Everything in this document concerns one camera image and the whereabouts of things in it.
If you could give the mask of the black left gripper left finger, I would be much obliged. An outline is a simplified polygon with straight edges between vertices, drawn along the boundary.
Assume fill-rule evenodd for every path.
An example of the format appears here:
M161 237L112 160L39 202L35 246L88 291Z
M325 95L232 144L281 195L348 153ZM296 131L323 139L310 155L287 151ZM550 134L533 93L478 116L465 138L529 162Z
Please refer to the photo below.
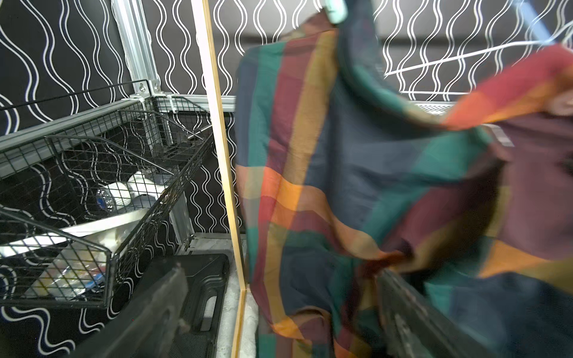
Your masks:
M168 357L187 296L183 268L175 266L71 357Z

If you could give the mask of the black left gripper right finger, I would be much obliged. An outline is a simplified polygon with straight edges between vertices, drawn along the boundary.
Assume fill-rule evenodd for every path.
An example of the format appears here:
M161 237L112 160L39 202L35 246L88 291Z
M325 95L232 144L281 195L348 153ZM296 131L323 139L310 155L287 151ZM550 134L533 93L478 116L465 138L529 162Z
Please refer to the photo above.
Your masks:
M381 326L391 357L493 357L400 275L383 270L376 278Z

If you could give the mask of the white hanger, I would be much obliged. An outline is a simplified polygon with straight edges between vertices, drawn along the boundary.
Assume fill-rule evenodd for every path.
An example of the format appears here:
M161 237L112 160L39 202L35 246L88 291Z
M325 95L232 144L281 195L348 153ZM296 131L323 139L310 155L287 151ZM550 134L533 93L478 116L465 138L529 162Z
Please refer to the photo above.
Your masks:
M527 26L526 32L531 41L544 46L555 44L555 40L530 1L517 0L513 5Z

